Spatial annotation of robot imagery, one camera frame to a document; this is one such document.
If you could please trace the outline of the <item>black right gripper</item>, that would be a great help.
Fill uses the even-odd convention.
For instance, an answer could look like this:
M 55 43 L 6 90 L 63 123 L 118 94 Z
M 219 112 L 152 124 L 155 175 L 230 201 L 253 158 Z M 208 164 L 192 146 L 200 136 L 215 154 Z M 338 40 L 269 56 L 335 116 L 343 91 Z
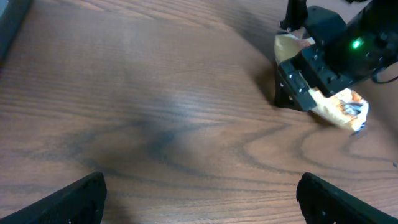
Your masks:
M 307 17 L 307 0 L 288 0 L 285 18 L 279 27 L 287 32 L 299 30 Z M 326 64 L 321 50 L 307 47 L 278 65 L 274 103 L 280 108 L 309 111 L 317 106 L 310 90 L 316 88 L 329 98 L 360 81 L 351 75 L 335 72 Z

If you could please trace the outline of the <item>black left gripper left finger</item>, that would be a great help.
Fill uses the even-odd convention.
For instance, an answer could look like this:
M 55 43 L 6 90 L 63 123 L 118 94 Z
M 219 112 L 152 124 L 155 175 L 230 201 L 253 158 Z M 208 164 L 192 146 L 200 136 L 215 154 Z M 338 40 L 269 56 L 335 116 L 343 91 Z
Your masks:
M 103 173 L 93 172 L 38 202 L 1 218 L 1 224 L 100 224 L 106 195 Z

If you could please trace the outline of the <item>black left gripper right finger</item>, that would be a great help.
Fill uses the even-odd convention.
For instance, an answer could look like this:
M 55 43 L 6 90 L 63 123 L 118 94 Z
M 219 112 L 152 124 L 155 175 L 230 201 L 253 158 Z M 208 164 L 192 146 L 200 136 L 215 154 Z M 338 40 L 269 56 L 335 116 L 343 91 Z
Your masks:
M 309 172 L 298 183 L 296 199 L 307 224 L 397 224 L 397 218 Z

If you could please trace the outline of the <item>yellow snack bag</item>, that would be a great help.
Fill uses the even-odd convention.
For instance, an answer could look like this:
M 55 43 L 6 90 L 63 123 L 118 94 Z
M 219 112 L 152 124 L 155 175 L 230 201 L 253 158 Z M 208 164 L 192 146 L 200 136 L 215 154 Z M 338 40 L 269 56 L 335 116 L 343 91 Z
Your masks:
M 274 53 L 277 64 L 292 59 L 301 50 L 315 44 L 313 38 L 299 38 L 292 34 L 278 34 L 274 41 Z M 316 87 L 307 90 L 315 106 L 310 111 L 335 126 L 352 132 L 365 127 L 368 115 L 368 102 L 355 91 L 345 88 L 339 93 L 325 97 Z

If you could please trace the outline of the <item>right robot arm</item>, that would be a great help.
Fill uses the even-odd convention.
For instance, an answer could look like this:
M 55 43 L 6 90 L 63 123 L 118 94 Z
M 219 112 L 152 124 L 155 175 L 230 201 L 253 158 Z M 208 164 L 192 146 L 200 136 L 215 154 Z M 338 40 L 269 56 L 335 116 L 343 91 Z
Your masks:
M 397 62 L 397 1 L 370 1 L 352 20 L 305 0 L 289 0 L 280 27 L 304 27 L 315 43 L 281 61 L 275 76 L 275 105 L 298 111 L 316 106 L 310 89 L 329 98 Z

